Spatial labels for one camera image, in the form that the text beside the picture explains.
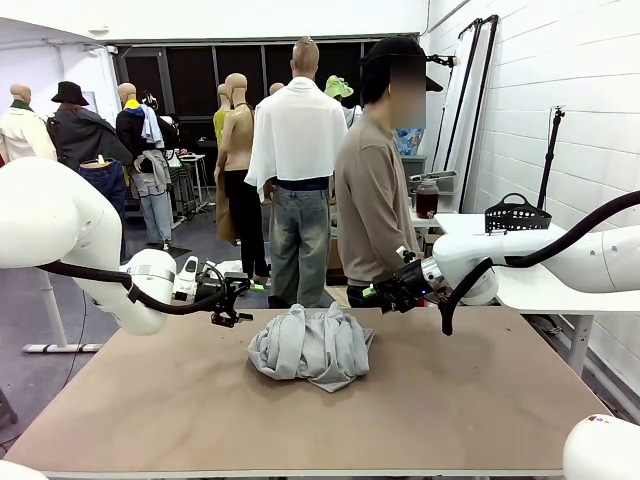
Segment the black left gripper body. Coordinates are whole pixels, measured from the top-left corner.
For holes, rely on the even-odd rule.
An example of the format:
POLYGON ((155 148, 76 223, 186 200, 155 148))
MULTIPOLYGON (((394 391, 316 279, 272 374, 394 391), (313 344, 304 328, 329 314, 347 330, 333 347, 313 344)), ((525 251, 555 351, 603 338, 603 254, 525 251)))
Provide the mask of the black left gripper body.
POLYGON ((235 302, 235 288, 232 286, 234 278, 229 275, 219 275, 218 272, 205 272, 197 277, 197 302, 213 302, 233 306, 235 302))

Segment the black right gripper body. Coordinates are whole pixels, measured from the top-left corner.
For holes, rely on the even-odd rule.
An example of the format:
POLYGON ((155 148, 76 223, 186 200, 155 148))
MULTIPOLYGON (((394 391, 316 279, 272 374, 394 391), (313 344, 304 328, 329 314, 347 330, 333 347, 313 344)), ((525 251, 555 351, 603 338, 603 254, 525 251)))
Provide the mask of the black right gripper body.
POLYGON ((395 273, 395 277, 398 282, 399 298, 409 301, 426 295, 426 280, 420 259, 405 264, 395 273))

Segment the grey training pants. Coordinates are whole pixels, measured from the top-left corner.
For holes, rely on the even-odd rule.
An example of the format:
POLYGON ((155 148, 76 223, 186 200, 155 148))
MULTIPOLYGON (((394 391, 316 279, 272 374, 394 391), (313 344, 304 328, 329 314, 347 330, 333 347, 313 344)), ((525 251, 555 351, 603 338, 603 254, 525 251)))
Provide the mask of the grey training pants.
POLYGON ((306 380, 334 393, 370 371, 374 331, 334 302, 311 311, 299 304, 270 320, 250 341, 249 360, 277 381, 306 380))

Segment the black perforated plastic basket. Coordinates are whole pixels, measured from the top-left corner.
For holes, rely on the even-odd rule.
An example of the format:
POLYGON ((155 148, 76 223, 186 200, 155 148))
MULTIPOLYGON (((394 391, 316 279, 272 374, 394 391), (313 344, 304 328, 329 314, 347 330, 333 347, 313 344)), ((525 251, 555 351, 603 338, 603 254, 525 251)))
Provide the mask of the black perforated plastic basket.
POLYGON ((551 215, 533 206, 520 193, 509 193, 484 212, 486 233, 494 231, 546 230, 551 215))

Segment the person's right forearm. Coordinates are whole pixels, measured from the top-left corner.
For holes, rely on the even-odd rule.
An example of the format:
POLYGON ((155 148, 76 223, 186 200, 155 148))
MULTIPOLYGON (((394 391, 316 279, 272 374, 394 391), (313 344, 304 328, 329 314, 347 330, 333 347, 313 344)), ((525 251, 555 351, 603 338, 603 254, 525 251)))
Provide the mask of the person's right forearm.
POLYGON ((418 258, 422 256, 416 232, 410 219, 409 209, 403 206, 397 212, 396 232, 394 234, 393 247, 395 251, 399 249, 410 251, 418 258))

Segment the white cloth on floor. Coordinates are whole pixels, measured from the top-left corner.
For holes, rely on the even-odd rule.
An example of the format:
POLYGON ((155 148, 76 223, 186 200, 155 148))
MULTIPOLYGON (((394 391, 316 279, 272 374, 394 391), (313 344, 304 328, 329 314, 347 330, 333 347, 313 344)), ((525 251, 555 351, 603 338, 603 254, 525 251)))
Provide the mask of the white cloth on floor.
POLYGON ((204 265, 209 270, 217 270, 222 276, 226 275, 227 273, 243 272, 242 262, 240 260, 225 260, 219 263, 215 263, 211 260, 206 260, 204 265))

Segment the glass jar brown liquid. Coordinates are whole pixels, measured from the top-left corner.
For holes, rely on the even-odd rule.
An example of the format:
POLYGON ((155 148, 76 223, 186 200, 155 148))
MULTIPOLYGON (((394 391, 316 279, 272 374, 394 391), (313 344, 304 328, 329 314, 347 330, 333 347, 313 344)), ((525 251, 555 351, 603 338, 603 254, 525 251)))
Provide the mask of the glass jar brown liquid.
POLYGON ((419 218, 432 218, 437 213, 439 189, 433 179, 421 181, 415 192, 415 210, 419 218))

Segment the person in tan sweater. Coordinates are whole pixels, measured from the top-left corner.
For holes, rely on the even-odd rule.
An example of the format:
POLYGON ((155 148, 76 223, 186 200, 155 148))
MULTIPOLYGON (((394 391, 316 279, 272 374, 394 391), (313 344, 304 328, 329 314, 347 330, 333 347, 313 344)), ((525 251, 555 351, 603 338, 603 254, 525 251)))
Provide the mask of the person in tan sweater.
POLYGON ((393 247, 397 212, 409 209, 405 172, 394 143, 398 128, 419 125, 424 113, 425 81, 393 75, 382 93, 366 102, 349 128, 335 166, 338 251, 353 308, 377 308, 362 291, 378 275, 404 264, 393 247))

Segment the mannequin grey jacket jeans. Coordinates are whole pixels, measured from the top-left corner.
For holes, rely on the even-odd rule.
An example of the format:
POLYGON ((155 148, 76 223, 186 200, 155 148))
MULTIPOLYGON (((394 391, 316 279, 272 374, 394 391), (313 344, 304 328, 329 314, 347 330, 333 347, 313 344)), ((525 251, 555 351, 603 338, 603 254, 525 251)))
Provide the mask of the mannequin grey jacket jeans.
POLYGON ((166 160, 159 150, 144 150, 131 168, 134 195, 139 199, 148 243, 168 250, 172 241, 171 185, 166 160))

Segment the grey storage bin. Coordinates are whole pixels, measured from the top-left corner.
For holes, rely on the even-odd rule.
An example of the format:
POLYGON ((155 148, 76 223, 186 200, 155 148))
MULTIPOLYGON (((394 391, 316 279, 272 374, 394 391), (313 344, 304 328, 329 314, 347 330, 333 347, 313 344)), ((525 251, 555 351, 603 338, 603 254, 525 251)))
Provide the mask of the grey storage bin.
POLYGON ((422 176, 425 172, 426 157, 402 156, 401 160, 405 172, 407 191, 412 193, 422 180, 422 176))

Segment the mannequin with blue floral shirt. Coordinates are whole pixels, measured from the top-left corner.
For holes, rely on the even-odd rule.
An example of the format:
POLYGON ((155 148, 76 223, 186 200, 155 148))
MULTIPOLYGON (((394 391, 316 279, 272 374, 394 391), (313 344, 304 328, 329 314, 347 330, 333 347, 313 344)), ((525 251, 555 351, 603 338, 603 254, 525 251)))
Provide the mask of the mannequin with blue floral shirt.
POLYGON ((423 128, 399 128, 394 132, 394 142, 401 156, 416 156, 424 135, 423 128))

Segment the blue jeans mannequin legs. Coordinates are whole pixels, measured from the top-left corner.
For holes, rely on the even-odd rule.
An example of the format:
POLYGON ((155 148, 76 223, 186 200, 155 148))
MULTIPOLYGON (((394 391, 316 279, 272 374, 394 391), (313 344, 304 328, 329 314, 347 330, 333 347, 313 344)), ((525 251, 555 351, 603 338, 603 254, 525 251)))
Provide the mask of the blue jeans mannequin legs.
POLYGON ((114 207, 121 221, 120 261, 126 258, 124 233, 126 184, 122 164, 112 158, 99 157, 80 164, 78 173, 96 188, 114 207))

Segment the bare mannequin black trousers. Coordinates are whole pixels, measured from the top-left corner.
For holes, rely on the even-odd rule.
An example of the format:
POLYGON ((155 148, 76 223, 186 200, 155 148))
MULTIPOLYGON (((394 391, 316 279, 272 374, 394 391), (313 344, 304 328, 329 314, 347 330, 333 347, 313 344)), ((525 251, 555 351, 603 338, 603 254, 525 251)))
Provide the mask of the bare mannequin black trousers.
POLYGON ((252 153, 254 111, 246 101, 248 82, 241 73, 225 79, 232 109, 226 113, 218 142, 215 180, 218 237, 240 242, 242 272, 250 280, 266 284, 269 266, 265 257, 261 202, 255 187, 245 182, 252 153))

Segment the mannequin with white shirt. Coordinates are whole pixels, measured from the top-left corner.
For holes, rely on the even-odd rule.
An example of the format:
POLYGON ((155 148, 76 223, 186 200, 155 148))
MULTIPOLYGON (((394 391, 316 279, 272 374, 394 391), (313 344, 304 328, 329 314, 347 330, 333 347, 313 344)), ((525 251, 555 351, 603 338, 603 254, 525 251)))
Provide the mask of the mannequin with white shirt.
POLYGON ((245 177, 271 203, 272 309, 314 308, 325 288, 330 248, 330 186, 347 133, 341 104, 315 83, 319 48, 309 37, 292 49, 291 81, 255 109, 245 177))

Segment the white side table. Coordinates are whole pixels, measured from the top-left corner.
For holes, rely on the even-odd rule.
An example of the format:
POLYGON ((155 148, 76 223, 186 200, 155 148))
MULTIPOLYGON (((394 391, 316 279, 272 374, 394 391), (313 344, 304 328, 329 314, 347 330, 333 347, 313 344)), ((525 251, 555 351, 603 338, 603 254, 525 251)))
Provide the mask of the white side table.
POLYGON ((577 316, 568 364, 583 370, 593 318, 602 313, 640 313, 640 225, 588 233, 560 254, 528 268, 509 268, 510 256, 533 253, 564 229, 486 233, 480 214, 438 214, 445 234, 433 256, 451 287, 480 261, 492 269, 463 297, 465 305, 492 300, 524 314, 577 316))

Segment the mannequin with yellow top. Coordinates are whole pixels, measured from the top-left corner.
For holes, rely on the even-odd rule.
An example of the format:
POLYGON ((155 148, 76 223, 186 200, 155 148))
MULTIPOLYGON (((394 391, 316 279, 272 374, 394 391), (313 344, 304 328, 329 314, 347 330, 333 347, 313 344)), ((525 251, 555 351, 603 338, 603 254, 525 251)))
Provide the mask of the mannequin with yellow top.
POLYGON ((226 115, 233 109, 231 101, 231 90, 223 83, 218 86, 218 95, 220 99, 220 106, 213 115, 214 132, 216 137, 217 146, 221 145, 222 130, 224 128, 224 120, 226 115))

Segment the white table leg stand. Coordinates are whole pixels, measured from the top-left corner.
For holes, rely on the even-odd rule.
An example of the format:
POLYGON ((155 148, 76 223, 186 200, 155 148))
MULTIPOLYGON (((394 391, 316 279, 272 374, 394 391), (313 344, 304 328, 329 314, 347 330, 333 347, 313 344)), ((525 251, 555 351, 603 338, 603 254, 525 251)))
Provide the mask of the white table leg stand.
POLYGON ((49 344, 26 344, 22 347, 25 354, 75 354, 75 353, 96 353, 103 346, 102 343, 85 343, 78 340, 76 343, 69 343, 65 334, 64 326, 56 302, 56 296, 50 281, 49 274, 39 270, 40 289, 42 291, 47 317, 54 340, 49 344))

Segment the black framed white panels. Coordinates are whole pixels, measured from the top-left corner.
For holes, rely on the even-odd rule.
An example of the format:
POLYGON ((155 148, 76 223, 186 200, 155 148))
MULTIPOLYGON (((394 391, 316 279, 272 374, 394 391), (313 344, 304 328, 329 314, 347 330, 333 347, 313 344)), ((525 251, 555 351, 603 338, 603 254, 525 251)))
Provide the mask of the black framed white panels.
POLYGON ((440 213, 457 213, 465 200, 488 85, 499 17, 477 18, 458 36, 434 151, 433 171, 457 172, 438 180, 440 213))

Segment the mannequin black jacket yellow collar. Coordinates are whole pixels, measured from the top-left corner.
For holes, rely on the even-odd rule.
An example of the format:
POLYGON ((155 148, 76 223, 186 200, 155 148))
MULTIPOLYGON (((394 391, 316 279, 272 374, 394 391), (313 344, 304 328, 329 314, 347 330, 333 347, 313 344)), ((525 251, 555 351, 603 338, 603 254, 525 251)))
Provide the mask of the mannequin black jacket yellow collar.
POLYGON ((137 100, 137 89, 132 83, 120 84, 117 92, 122 110, 116 117, 116 133, 131 157, 125 165, 132 167, 146 152, 160 156, 165 142, 155 110, 137 100))

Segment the black tripod stand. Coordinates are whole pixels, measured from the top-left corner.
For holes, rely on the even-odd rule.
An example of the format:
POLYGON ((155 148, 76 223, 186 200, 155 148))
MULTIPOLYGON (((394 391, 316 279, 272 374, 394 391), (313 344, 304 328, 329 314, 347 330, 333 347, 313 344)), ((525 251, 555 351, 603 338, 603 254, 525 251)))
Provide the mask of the black tripod stand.
POLYGON ((538 209, 543 209, 545 207, 547 187, 548 187, 549 178, 551 174, 552 163, 555 157, 555 146, 556 146, 559 126, 564 116, 565 116, 565 111, 562 106, 554 106, 549 112, 550 127, 549 127, 549 135, 547 139, 545 163, 543 167, 541 183, 539 187, 539 193, 538 193, 537 204, 536 204, 536 207, 538 209))

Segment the light green hat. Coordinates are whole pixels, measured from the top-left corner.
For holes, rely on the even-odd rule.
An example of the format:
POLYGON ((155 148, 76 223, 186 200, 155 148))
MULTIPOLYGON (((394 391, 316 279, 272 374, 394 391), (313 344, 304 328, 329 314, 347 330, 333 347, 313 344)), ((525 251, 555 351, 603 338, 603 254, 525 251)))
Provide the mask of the light green hat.
POLYGON ((354 89, 344 78, 331 75, 326 80, 324 93, 330 98, 340 100, 350 97, 354 89))

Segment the mannequin black hat dark coat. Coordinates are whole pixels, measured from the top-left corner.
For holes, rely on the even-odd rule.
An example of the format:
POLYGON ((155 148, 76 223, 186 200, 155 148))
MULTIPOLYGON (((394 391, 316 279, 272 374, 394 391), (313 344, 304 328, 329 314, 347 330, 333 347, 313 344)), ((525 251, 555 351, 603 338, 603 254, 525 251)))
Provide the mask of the mannequin black hat dark coat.
POLYGON ((105 159, 131 165, 133 156, 120 141, 115 128, 97 113, 87 109, 79 85, 62 81, 51 99, 58 104, 54 115, 46 122, 47 132, 56 149, 58 161, 74 171, 84 162, 105 159))

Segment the black baseball cap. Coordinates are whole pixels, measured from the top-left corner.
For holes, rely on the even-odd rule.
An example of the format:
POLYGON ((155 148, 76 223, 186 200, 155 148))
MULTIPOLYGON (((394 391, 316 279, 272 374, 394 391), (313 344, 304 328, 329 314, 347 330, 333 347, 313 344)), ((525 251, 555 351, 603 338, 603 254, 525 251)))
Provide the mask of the black baseball cap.
POLYGON ((393 75, 424 80, 427 92, 441 92, 443 86, 426 75, 427 55, 408 36, 388 36, 376 42, 360 60, 363 99, 373 98, 389 85, 393 75))

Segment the mannequin with white jacket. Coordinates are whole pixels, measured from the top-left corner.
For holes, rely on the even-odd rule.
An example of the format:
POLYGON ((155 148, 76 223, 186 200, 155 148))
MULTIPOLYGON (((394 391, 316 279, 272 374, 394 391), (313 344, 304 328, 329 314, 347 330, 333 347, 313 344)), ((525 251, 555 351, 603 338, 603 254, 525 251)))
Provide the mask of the mannequin with white jacket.
POLYGON ((31 156, 56 161, 46 123, 30 106, 31 89, 13 84, 10 93, 13 101, 0 115, 0 157, 4 163, 31 156))

